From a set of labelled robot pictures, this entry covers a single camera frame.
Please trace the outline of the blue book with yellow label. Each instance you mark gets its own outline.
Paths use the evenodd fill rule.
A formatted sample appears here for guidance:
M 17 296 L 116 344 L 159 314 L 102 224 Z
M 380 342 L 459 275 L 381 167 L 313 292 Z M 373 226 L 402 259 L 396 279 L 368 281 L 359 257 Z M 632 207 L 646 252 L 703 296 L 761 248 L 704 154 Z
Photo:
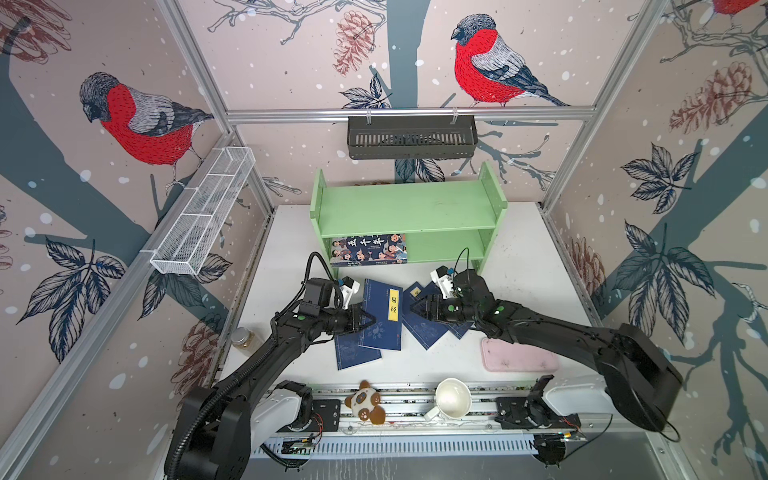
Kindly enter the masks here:
M 363 310 L 375 318 L 375 323 L 360 333 L 358 340 L 360 347 L 377 350 L 401 350 L 401 296 L 401 287 L 371 279 L 365 280 Z

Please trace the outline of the colourful cartoon cover book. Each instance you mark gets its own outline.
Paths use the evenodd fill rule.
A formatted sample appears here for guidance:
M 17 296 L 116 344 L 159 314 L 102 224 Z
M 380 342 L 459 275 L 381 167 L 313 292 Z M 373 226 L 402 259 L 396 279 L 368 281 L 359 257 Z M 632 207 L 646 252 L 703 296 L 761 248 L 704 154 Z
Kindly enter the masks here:
M 331 264 L 366 266 L 408 262 L 404 234 L 347 236 L 331 241 Z

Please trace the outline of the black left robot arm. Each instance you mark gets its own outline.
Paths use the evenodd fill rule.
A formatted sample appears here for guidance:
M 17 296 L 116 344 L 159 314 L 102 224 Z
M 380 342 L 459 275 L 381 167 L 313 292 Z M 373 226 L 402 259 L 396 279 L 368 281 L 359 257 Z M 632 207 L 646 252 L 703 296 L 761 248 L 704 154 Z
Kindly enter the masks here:
M 312 390 L 282 372 L 310 346 L 375 324 L 351 298 L 360 285 L 304 276 L 300 290 L 270 321 L 267 340 L 233 373 L 183 398 L 166 455 L 169 479 L 239 479 L 253 451 L 279 429 L 312 418 Z

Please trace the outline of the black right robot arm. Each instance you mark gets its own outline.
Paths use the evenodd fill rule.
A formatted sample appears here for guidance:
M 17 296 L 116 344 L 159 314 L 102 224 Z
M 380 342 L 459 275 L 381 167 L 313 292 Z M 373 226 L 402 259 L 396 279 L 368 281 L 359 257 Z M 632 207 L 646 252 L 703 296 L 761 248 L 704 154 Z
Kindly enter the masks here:
M 490 339 L 537 347 L 601 375 L 613 406 L 626 420 L 661 432 L 682 387 L 682 376 L 639 328 L 578 325 L 494 297 L 469 269 L 448 278 L 448 292 L 420 295 L 411 311 L 444 325 L 471 324 Z

